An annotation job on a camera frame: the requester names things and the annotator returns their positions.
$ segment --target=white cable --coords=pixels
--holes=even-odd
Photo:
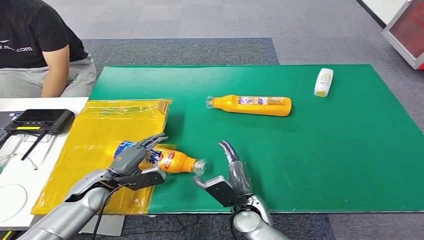
[[[24,187],[24,186],[22,186],[22,185],[20,185],[20,184],[15,184],[15,183],[14,183],[14,184],[9,184],[9,185],[0,186],[0,189],[1,189],[1,188],[5,188],[5,187],[9,187],[9,186],[13,186],[13,185],[18,186],[18,187],[21,187],[21,188],[23,189],[23,191],[25,192],[25,202],[22,204],[22,206],[20,207],[19,211],[17,211],[15,214],[13,214],[11,217],[7,218],[6,220],[1,220],[1,221],[0,221],[0,223],[6,222],[6,221],[8,221],[8,220],[10,220],[10,219],[14,218],[16,215],[18,215],[18,213],[19,213],[19,212],[21,212],[21,211],[22,211],[22,209],[24,209],[25,205],[27,205],[27,201],[28,201],[28,192],[27,192],[27,190],[25,189],[25,187]],[[13,197],[13,196],[2,195],[1,197],[2,197],[2,198],[11,198],[11,197]]]
[[[6,160],[6,159],[12,159],[13,157],[16,157],[18,155],[22,155],[23,156],[22,153],[8,154],[8,155],[0,156],[0,161]],[[26,161],[27,159],[32,164],[32,169],[33,170],[38,170],[39,169],[39,167],[37,165],[35,165],[34,161],[30,157],[27,156],[24,161]]]

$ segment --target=green mat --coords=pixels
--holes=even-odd
[[[334,70],[326,98],[321,68]],[[287,117],[205,107],[207,96],[283,96]],[[422,211],[424,136],[370,65],[106,67],[91,100],[172,99],[168,143],[207,159],[202,177],[228,176],[218,147],[247,162],[253,189],[273,212]],[[227,212],[189,173],[155,187],[151,213]]]

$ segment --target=white plastic bottle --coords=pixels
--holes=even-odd
[[[327,97],[330,91],[331,83],[333,82],[333,70],[321,68],[321,71],[316,78],[315,89],[313,94],[318,97]]]

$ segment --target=orange bottle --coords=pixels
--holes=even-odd
[[[283,96],[208,96],[206,107],[233,113],[284,117],[289,115],[292,110],[292,100]]]
[[[124,149],[131,147],[135,142],[123,141],[115,147],[113,157],[116,158]],[[194,173],[203,175],[206,169],[206,160],[191,158],[180,151],[170,150],[162,147],[153,148],[146,158],[138,165],[141,169],[159,166],[166,173]]]

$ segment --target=yellow packaging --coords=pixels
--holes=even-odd
[[[208,96],[206,98],[206,107],[233,113],[285,117],[292,110],[292,100],[283,96]]]
[[[106,157],[105,152],[112,142],[142,140],[162,133],[170,103],[165,99],[88,101],[73,122],[57,163],[31,213],[49,213],[83,176],[107,168],[113,158]],[[104,213],[145,214],[152,190],[148,187],[132,191],[124,187],[112,196]]]

